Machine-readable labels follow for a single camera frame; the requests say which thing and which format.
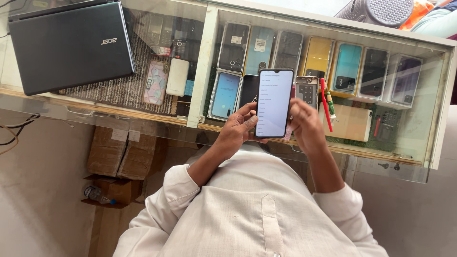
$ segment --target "sleeve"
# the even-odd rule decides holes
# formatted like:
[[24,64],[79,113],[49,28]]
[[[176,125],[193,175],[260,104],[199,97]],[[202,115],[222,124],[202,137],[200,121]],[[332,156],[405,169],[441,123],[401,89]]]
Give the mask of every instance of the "sleeve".
[[362,212],[362,196],[347,184],[332,193],[314,193],[324,213],[354,243],[363,257],[387,257],[386,250],[373,238],[373,230]]
[[457,34],[457,11],[446,9],[431,11],[411,28],[411,32],[448,38]]
[[188,164],[171,167],[164,185],[146,198],[143,209],[119,238],[113,257],[154,257],[162,249],[178,219],[200,192],[187,173]]

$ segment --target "plastic water bottle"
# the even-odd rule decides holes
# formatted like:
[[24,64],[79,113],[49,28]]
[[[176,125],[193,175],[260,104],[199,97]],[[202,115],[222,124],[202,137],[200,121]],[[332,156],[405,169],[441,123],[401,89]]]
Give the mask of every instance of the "plastic water bottle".
[[87,186],[84,189],[84,195],[101,204],[107,204],[107,203],[115,204],[116,203],[116,200],[109,199],[108,197],[106,197],[106,195],[101,192],[101,189],[94,185]]

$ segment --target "white kurta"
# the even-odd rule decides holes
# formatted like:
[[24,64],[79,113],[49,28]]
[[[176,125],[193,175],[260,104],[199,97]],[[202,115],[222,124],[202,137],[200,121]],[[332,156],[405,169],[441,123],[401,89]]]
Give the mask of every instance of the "white kurta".
[[311,196],[281,159],[246,145],[201,190],[187,168],[167,171],[114,257],[388,256],[347,185]]

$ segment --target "orange cloth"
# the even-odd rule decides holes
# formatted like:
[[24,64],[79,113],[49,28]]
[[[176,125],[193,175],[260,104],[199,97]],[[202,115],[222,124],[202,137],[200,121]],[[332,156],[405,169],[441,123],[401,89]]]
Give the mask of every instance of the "orange cloth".
[[413,13],[399,29],[409,31],[422,17],[435,6],[427,0],[414,0]]

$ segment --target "acer logo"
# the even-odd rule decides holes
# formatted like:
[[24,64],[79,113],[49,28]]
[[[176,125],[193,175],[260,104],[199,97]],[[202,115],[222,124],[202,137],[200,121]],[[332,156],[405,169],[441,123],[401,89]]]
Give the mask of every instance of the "acer logo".
[[100,45],[115,43],[117,38],[105,39]]

